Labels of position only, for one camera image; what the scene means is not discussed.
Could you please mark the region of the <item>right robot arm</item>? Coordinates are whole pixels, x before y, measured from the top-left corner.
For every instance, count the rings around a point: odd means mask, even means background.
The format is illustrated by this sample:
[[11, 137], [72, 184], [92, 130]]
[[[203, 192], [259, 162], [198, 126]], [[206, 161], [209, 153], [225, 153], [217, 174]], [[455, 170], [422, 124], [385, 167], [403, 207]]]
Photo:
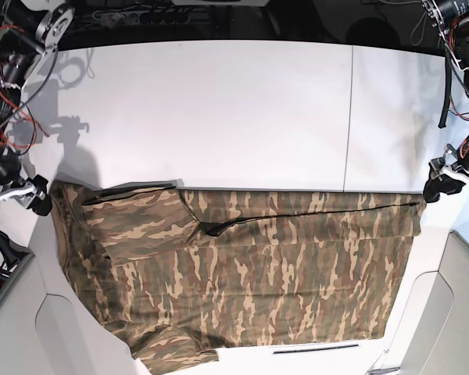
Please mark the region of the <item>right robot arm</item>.
[[21, 99], [27, 79], [47, 58], [57, 59], [58, 43], [74, 18], [68, 1], [54, 8], [33, 10], [22, 1], [2, 3], [0, 26], [0, 202], [13, 199], [39, 216], [52, 210], [48, 181], [22, 174], [22, 158], [30, 151], [42, 128], [29, 104], [35, 91]]

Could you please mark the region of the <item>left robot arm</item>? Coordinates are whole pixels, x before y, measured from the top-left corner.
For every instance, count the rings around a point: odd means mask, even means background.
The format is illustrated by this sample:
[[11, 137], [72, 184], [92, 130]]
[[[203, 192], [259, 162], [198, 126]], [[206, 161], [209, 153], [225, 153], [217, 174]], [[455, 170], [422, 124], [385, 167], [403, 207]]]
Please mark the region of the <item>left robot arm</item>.
[[[421, 4], [435, 21], [433, 27], [439, 31], [445, 52], [444, 102], [438, 125], [442, 129], [449, 113], [469, 121], [469, 113], [458, 112], [451, 95], [455, 79], [469, 99], [469, 1], [423, 1]], [[427, 203], [434, 203], [440, 195], [458, 194], [466, 185], [469, 185], [469, 135], [456, 148], [448, 144], [443, 155], [430, 161], [423, 197]]]

